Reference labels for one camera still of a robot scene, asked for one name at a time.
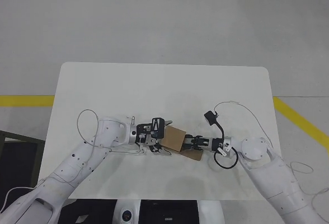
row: cardboard box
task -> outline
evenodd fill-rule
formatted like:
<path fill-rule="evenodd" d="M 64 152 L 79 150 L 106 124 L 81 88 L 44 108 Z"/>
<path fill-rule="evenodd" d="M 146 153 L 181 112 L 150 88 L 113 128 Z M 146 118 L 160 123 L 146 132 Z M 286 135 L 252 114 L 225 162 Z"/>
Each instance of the cardboard box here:
<path fill-rule="evenodd" d="M 161 146 L 180 152 L 186 132 L 172 126 L 166 126 L 164 129 L 164 138 L 161 140 Z"/>
<path fill-rule="evenodd" d="M 160 144 L 176 153 L 179 153 L 185 157 L 191 158 L 196 161 L 202 159 L 203 151 L 200 150 L 184 150 L 182 151 L 182 144 L 185 139 L 186 132 L 173 126 L 166 126 L 164 129 L 164 138 Z"/>

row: white tabletop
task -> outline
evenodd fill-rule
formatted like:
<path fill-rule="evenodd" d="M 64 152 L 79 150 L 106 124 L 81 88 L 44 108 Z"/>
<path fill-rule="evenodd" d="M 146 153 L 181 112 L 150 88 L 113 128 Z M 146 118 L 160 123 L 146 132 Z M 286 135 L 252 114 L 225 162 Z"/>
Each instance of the white tabletop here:
<path fill-rule="evenodd" d="M 173 120 L 188 134 L 220 137 L 203 114 L 221 101 L 250 108 L 280 153 L 268 71 L 262 67 L 164 64 L 65 63 L 62 65 L 51 113 L 39 179 L 49 175 L 81 139 L 76 119 L 83 109 L 99 117 L 149 123 L 154 117 Z M 227 136 L 242 140 L 263 137 L 254 117 L 244 108 L 217 107 Z M 94 134 L 92 114 L 80 119 L 82 133 Z M 224 165 L 233 160 L 223 159 Z M 97 199 L 262 199 L 243 168 L 223 170 L 205 152 L 201 161 L 181 155 L 145 156 L 111 153 L 70 198 Z"/>

